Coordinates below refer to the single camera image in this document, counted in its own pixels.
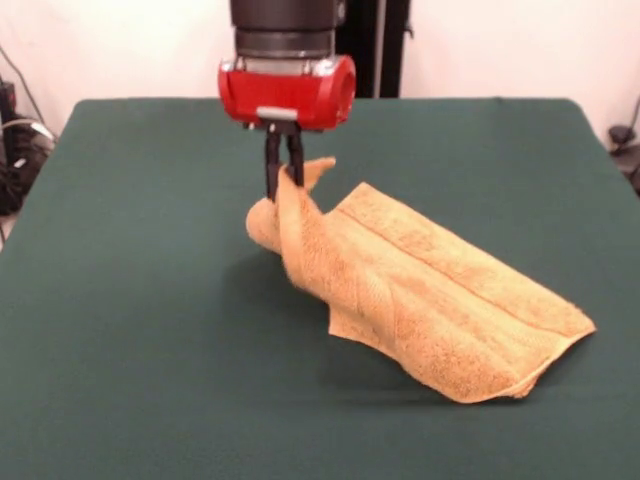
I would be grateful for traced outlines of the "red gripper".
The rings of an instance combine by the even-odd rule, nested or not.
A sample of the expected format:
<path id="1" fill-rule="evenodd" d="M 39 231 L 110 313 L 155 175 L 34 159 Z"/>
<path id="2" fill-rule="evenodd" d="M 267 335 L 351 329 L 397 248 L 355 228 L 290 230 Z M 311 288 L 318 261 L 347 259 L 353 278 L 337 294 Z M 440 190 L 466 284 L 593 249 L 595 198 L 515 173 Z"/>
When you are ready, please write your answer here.
<path id="1" fill-rule="evenodd" d="M 303 130 L 324 131 L 346 122 L 354 101 L 356 68 L 351 57 L 269 61 L 225 60 L 218 69 L 218 89 L 230 118 L 264 126 L 292 122 Z M 287 173 L 304 186 L 304 148 L 299 127 L 286 127 Z M 267 198 L 275 200 L 280 170 L 280 133 L 271 124 L 265 139 Z"/>

